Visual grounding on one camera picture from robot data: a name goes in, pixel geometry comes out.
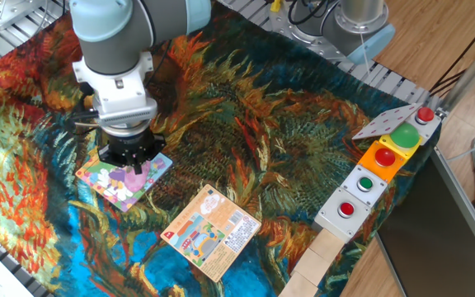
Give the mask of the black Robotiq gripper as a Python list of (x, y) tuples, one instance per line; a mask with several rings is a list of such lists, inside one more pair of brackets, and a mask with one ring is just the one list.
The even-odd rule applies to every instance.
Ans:
[(142, 166), (167, 145), (162, 134), (154, 134), (151, 130), (130, 137), (106, 134), (106, 138), (107, 144), (98, 149), (99, 159), (119, 168), (134, 167), (136, 174), (141, 174)]

